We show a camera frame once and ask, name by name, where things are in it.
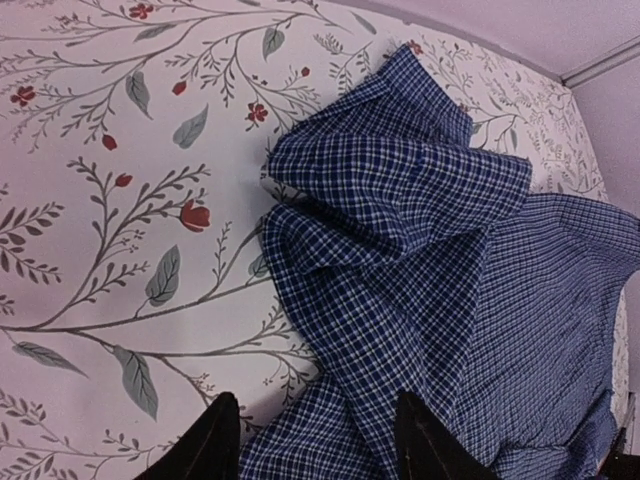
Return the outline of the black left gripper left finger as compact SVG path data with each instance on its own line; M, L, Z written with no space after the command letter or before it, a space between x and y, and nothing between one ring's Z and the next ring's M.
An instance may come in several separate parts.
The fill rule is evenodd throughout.
M235 480L239 478L240 413L223 392L177 443L135 480Z

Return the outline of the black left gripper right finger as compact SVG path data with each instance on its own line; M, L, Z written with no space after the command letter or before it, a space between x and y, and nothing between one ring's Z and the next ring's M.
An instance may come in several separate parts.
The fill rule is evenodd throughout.
M449 432L414 393L400 391L394 440L401 479L498 479Z

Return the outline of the blue plaid button shirt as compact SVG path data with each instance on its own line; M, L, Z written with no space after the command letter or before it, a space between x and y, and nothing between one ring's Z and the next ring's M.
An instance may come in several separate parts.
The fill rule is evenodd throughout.
M638 219L534 193L408 47L282 136L301 193L263 224L283 309L323 373L243 449L244 479L401 479L400 391L498 479L591 479L611 412Z

